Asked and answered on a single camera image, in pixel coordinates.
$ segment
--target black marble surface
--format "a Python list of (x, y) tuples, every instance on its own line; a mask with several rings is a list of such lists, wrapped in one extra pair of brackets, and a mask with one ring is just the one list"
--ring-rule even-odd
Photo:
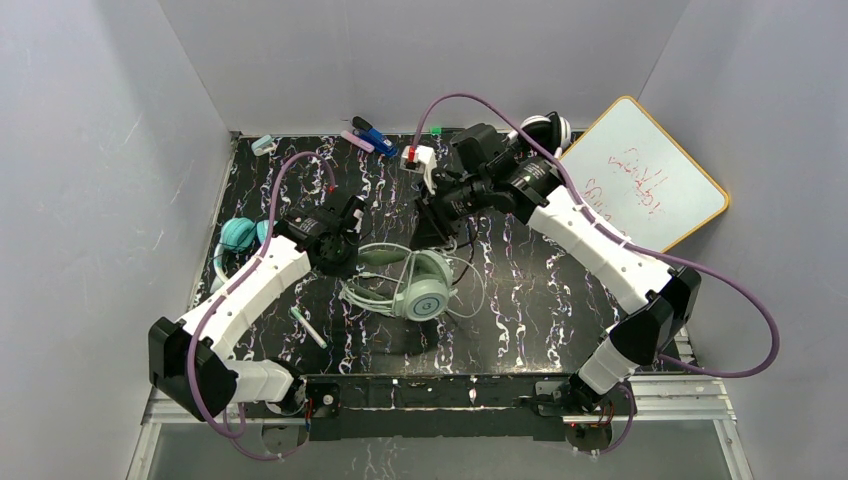
[[(436, 149), (440, 166), (460, 170), (449, 137), (425, 135), (422, 144)], [(411, 140), (390, 139), (400, 150)], [(373, 218), (366, 243), (408, 242), (420, 176), (401, 170), (399, 158), (365, 154), (338, 136), (281, 138), (276, 154), (257, 158), (251, 141), (238, 143), (197, 301), (209, 295), (221, 225), (234, 216), (267, 218), (274, 175), (283, 158), (299, 151), (327, 158), (340, 191), (366, 199)], [(278, 205), (285, 209), (321, 202), (326, 179), (317, 160), (294, 167), (278, 192), (283, 200)], [(604, 328), (619, 315), (615, 301), (577, 261), (510, 216), (488, 212), (480, 221), (475, 248), (474, 264), (489, 280), (484, 308), (472, 319), (442, 315), (416, 323), (363, 312), (339, 300), (338, 280), (313, 273), (267, 309), (241, 339), (236, 355), (254, 360), (279, 357), (312, 374), (568, 372), (592, 353)], [(250, 253), (227, 254), (227, 271), (235, 272)], [(468, 254), (468, 247), (456, 253), (463, 258)], [(469, 273), (458, 285), (464, 304), (454, 300), (454, 309), (472, 310), (472, 287)], [(290, 316), (293, 304), (322, 332), (328, 349), (318, 347)], [(667, 353), (677, 356), (676, 350)], [(655, 369), (667, 370), (664, 365)]]

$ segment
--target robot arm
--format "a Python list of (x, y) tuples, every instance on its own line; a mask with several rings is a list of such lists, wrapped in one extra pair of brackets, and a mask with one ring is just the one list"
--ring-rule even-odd
[[(541, 157), (527, 158), (523, 154), (529, 149), (519, 142), (503, 145), (493, 127), (475, 125), (454, 137), (451, 144), (466, 171), (434, 170), (435, 193), (422, 189), (416, 201), (419, 224), (411, 248), (445, 243), (460, 230), (461, 219), (494, 207), (554, 240), (583, 264), (626, 313), (554, 394), (554, 400), (568, 410), (592, 411), (636, 367), (653, 364), (657, 353), (689, 320), (700, 275), (687, 268), (672, 269), (601, 234), (580, 211), (591, 207), (572, 200), (556, 168)], [(419, 157), (429, 158), (426, 148), (418, 147)], [(604, 220), (597, 221), (618, 233)]]
[[(204, 403), (212, 415), (229, 403), (296, 404), (293, 369), (282, 361), (233, 359), (239, 338), (289, 286), (312, 270), (346, 278), (356, 273), (359, 224), (364, 202), (331, 193), (309, 212), (293, 210), (274, 227), (264, 256), (255, 255), (209, 299), (171, 322), (160, 318), (148, 334), (150, 382), (202, 420), (186, 375), (189, 341), (201, 318), (218, 297), (225, 300), (212, 314), (199, 342), (195, 366)], [(233, 283), (245, 278), (232, 293)]]
[[(586, 220), (559, 186), (538, 206), (527, 226), (555, 241), (607, 287), (625, 315), (562, 393), (572, 407), (591, 411), (602, 396), (640, 365), (651, 365), (689, 319), (700, 276), (613, 243)], [(615, 227), (595, 215), (610, 231)]]

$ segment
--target gray wall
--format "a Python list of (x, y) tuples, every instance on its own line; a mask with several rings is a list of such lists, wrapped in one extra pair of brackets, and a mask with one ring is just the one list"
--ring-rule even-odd
[[(688, 0), (160, 0), (230, 130), (329, 133), (362, 115), (411, 131), (467, 90), (516, 119), (587, 126), (639, 95)], [(432, 124), (496, 121), (453, 100)]]
[(155, 0), (0, 6), (0, 478), (123, 478), (229, 135)]
[[(757, 478), (845, 478), (846, 20), (839, 1), (693, 1), (640, 99), (733, 197), (677, 253), (750, 285), (781, 327), (773, 368), (727, 382)], [(704, 364), (766, 354), (763, 321), (724, 286), (695, 315)]]

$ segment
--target mint green headphones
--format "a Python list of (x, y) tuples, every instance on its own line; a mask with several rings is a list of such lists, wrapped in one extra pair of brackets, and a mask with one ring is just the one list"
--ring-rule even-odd
[[(444, 255), (434, 250), (411, 251), (392, 243), (371, 243), (359, 249), (359, 261), (372, 267), (388, 266), (403, 262), (400, 278), (363, 272), (344, 283), (342, 300), (363, 310), (380, 313), (389, 317), (403, 317), (423, 322), (441, 315), (448, 309), (448, 301), (456, 295), (451, 287), (453, 269), (448, 260), (465, 262), (462, 259)], [(474, 272), (480, 283), (484, 284), (479, 272)], [(379, 278), (395, 284), (394, 293), (387, 297), (359, 285), (359, 279)]]
[(214, 293), (221, 288), (229, 277), (224, 272), (222, 258), (226, 252), (242, 253), (253, 245), (254, 240), (259, 240), (262, 245), (268, 234), (268, 220), (253, 223), (253, 220), (245, 217), (234, 217), (221, 227), (221, 237), (215, 246), (212, 267), (215, 269), (215, 279), (209, 287), (209, 292)]

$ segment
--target headphones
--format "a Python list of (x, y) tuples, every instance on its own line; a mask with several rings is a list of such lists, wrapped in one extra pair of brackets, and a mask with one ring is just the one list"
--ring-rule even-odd
[(253, 245), (254, 240), (259, 244), (265, 243), (268, 235), (268, 220), (253, 223), (253, 220), (245, 217), (234, 217), (221, 227), (221, 236), (215, 245), (215, 253), (212, 258), (212, 267), (215, 269), (215, 279), (209, 287), (209, 293), (215, 293), (223, 287), (230, 279), (224, 272), (223, 257), (227, 252), (242, 253)]
[[(467, 263), (465, 260), (435, 250), (413, 252), (394, 243), (364, 245), (359, 248), (360, 263), (372, 267), (383, 267), (403, 262), (400, 278), (362, 272), (344, 282), (341, 299), (363, 310), (388, 317), (404, 317), (416, 322), (436, 318), (445, 311), (462, 318), (470, 318), (482, 309), (485, 294), (479, 308), (471, 315), (457, 314), (448, 309), (448, 301), (457, 293), (457, 289), (451, 286), (453, 269), (448, 264), (448, 260)], [(471, 268), (485, 292), (483, 277), (476, 268), (473, 266)], [(356, 280), (369, 278), (379, 278), (394, 283), (395, 289), (391, 298), (356, 283)]]
[[(571, 124), (564, 117), (560, 117), (557, 112), (551, 112), (545, 116), (533, 115), (527, 117), (521, 122), (521, 129), (556, 158), (559, 158), (562, 152), (571, 145)], [(509, 132), (507, 138), (510, 142), (518, 139), (519, 142), (525, 144), (525, 147), (530, 147), (526, 145), (526, 140), (518, 136), (518, 132), (515, 130)]]

